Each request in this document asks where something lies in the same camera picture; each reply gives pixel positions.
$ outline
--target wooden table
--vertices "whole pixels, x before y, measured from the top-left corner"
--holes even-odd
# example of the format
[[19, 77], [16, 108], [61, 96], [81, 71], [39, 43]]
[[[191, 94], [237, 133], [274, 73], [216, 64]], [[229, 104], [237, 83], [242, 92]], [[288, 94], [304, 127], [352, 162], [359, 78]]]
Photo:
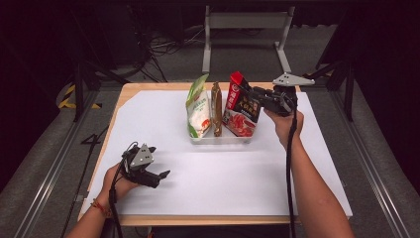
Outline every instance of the wooden table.
[[[259, 86], [262, 88], [272, 88], [271, 82], [250, 83], [251, 86]], [[133, 98], [139, 91], [144, 90], [188, 90], [191, 83], [129, 83], [126, 84], [116, 104], [116, 110], [112, 116], [110, 128], [104, 140], [104, 146], [101, 149], [94, 174], [92, 176], [89, 191], [92, 188], [92, 182], [97, 173], [98, 167], [102, 162], [111, 132], [116, 122], [118, 109], [126, 102]], [[211, 88], [212, 83], [206, 83], [206, 88]], [[229, 88], [228, 82], [220, 82], [222, 90]], [[160, 225], [244, 225], [244, 224], [281, 224], [289, 223], [288, 215], [121, 215], [120, 223], [123, 226], [160, 226]]]

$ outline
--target snack bag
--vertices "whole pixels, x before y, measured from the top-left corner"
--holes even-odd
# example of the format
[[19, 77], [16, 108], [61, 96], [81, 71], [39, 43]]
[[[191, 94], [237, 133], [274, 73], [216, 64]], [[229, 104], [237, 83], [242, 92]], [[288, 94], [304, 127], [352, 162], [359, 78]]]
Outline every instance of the snack bag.
[[211, 122], [215, 137], [222, 135], [222, 90], [219, 82], [214, 82], [211, 88]]
[[248, 96], [251, 87], [240, 72], [231, 74], [223, 124], [238, 137], [252, 137], [260, 117], [261, 106]]
[[192, 83], [186, 98], [188, 132], [192, 138], [202, 138], [211, 127], [210, 106], [204, 83], [204, 74]]

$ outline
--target person's right hand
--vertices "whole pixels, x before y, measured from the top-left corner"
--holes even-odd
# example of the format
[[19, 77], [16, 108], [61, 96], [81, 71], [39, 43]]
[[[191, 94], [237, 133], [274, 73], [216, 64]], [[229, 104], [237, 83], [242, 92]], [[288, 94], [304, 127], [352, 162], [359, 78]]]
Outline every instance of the person's right hand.
[[[275, 133], [277, 134], [281, 145], [284, 148], [287, 148], [288, 135], [289, 135], [291, 123], [293, 120], [293, 115], [282, 117], [266, 109], [264, 109], [263, 112], [265, 112], [265, 114], [269, 118], [271, 118], [271, 120], [274, 122]], [[296, 131], [293, 137], [299, 137], [300, 132], [302, 131], [302, 127], [303, 127], [303, 119], [304, 119], [303, 114], [300, 111], [297, 111], [296, 116], [297, 116], [297, 127], [296, 127]]]

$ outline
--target white stand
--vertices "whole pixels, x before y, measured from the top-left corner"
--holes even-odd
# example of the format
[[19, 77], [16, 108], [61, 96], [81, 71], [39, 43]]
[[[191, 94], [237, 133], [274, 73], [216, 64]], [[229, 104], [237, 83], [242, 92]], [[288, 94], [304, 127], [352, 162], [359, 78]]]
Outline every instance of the white stand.
[[280, 42], [275, 42], [275, 49], [280, 59], [281, 67], [284, 72], [291, 73], [290, 66], [284, 53], [284, 44], [290, 29], [293, 18], [294, 7], [290, 7], [288, 12], [269, 12], [269, 13], [210, 13], [209, 6], [206, 6], [205, 32], [206, 43], [204, 46], [203, 73], [210, 72], [211, 42], [210, 29], [229, 29], [229, 28], [265, 28], [281, 29], [282, 36]]

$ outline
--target white paper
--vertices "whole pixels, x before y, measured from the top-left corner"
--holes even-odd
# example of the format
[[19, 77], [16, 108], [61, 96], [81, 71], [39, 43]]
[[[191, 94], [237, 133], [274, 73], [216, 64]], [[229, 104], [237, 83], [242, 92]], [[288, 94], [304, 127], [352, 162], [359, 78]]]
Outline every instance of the white paper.
[[[157, 147], [148, 171], [170, 174], [157, 188], [141, 186], [119, 200], [120, 215], [288, 215], [285, 151], [273, 122], [262, 111], [249, 144], [193, 145], [186, 128], [187, 94], [141, 91], [118, 110], [82, 213], [99, 193], [107, 169], [136, 141]], [[346, 215], [352, 216], [309, 99], [306, 93], [297, 95], [298, 110], [305, 115], [305, 149]]]

